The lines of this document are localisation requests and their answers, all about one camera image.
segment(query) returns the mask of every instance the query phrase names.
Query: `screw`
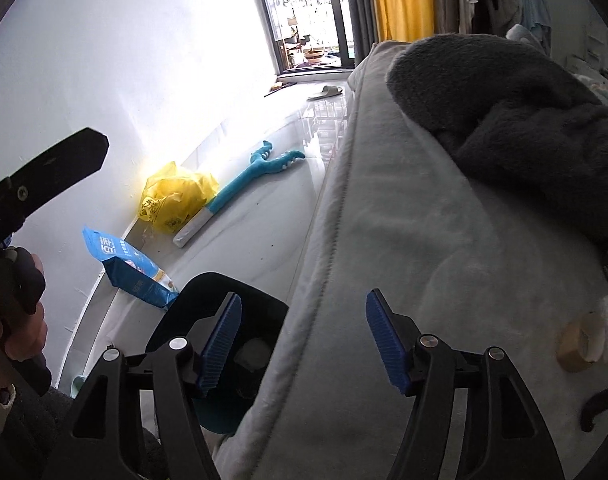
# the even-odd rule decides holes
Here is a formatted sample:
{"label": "screw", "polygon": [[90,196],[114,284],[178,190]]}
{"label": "screw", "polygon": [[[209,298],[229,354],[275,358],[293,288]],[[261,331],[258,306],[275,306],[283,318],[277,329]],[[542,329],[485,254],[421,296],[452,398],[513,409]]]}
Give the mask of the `screw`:
{"label": "screw", "polygon": [[501,361],[502,359],[504,359],[504,357],[506,357],[504,351],[501,348],[497,348],[495,346],[488,350],[488,355],[491,359],[495,359],[495,361]]}
{"label": "screw", "polygon": [[439,344],[439,339],[434,335],[423,335],[420,337],[420,343],[426,348],[435,348]]}
{"label": "screw", "polygon": [[170,346],[170,348],[172,348],[173,350],[181,350],[186,346],[187,343],[188,341],[183,337],[176,337],[175,339],[171,339],[171,342],[168,344],[168,346]]}
{"label": "screw", "polygon": [[120,356],[120,351],[116,348],[109,348],[102,357],[104,361],[115,361]]}
{"label": "screw", "polygon": [[28,198],[28,189],[26,189],[26,186],[20,186],[17,188],[17,197],[22,202]]}

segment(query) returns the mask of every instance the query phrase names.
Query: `tape roll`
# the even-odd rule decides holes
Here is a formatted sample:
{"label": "tape roll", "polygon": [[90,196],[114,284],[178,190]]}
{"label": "tape roll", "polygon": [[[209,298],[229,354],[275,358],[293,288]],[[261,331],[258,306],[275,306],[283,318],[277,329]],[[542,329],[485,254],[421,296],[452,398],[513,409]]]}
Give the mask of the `tape roll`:
{"label": "tape roll", "polygon": [[557,349],[557,362],[567,372],[581,372],[604,353],[606,331],[598,312],[589,312],[566,325]]}

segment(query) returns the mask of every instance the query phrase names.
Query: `window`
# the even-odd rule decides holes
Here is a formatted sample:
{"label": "window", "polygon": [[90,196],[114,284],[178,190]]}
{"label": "window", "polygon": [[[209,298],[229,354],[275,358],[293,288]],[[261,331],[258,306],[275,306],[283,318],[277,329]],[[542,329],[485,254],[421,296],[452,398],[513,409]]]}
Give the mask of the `window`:
{"label": "window", "polygon": [[348,0],[263,0],[280,72],[354,67]]}

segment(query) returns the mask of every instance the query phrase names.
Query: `marble floor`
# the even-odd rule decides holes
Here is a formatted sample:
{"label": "marble floor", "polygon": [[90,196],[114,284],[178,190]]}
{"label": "marble floor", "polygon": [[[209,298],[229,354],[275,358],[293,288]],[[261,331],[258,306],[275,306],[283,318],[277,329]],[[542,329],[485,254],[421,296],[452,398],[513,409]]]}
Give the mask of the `marble floor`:
{"label": "marble floor", "polygon": [[[344,92],[306,100],[324,84],[343,86]],[[306,159],[254,181],[184,248],[174,246],[169,236],[155,234],[146,237],[142,252],[180,290],[192,277],[215,271],[288,303],[325,176],[341,149],[351,100],[345,81],[299,83],[225,121],[183,166],[211,171],[224,186],[248,165],[249,154],[263,140],[273,144],[272,156],[297,149]],[[85,373],[110,344],[126,355],[143,352],[163,314],[119,290],[95,336]]]}

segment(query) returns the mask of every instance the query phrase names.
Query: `teal plush toy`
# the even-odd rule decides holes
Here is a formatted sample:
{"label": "teal plush toy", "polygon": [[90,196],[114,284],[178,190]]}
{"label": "teal plush toy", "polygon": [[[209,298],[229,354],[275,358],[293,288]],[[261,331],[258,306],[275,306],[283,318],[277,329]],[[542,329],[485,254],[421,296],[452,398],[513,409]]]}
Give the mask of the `teal plush toy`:
{"label": "teal plush toy", "polygon": [[199,231],[216,213],[220,211],[230,200],[244,187],[248,186],[255,178],[269,174],[279,173],[291,166],[299,158],[306,158],[304,153],[298,150],[286,152],[273,160],[268,157],[273,150],[273,145],[265,140],[262,147],[251,154],[250,165],[236,176],[227,186],[204,206],[188,224],[186,224],[175,238],[173,243],[178,247],[184,247],[186,242]]}

